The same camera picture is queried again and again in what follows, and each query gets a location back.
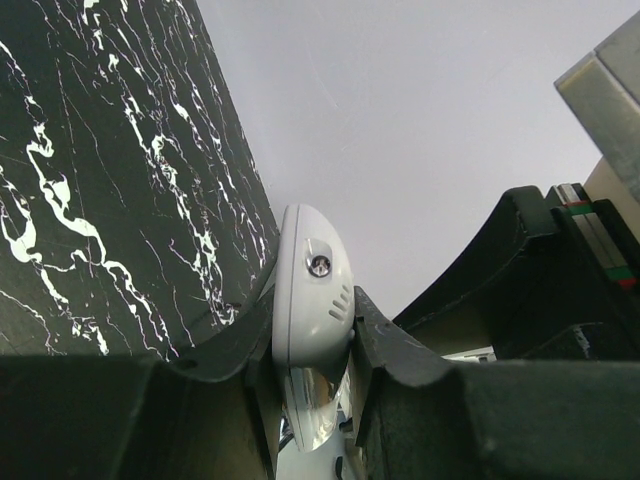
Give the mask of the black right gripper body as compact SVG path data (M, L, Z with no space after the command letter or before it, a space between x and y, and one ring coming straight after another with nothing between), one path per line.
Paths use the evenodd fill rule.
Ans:
M504 192L447 270L395 319L443 355L635 360L639 243L579 185Z

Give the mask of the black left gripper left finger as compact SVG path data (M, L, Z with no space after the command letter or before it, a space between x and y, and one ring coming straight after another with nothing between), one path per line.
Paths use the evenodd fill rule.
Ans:
M239 319L171 362L3 356L2 477L274 478L274 275L268 263Z

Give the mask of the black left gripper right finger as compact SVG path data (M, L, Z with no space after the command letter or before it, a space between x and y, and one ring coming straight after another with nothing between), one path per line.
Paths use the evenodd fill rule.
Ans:
M353 422L368 479L635 479L639 367L446 360L354 291Z

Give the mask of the white remote control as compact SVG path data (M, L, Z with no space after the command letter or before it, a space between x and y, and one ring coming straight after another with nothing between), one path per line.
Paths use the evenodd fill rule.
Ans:
M332 437L355 335L354 277L337 230L306 204L286 207L278 247L272 358L298 450Z

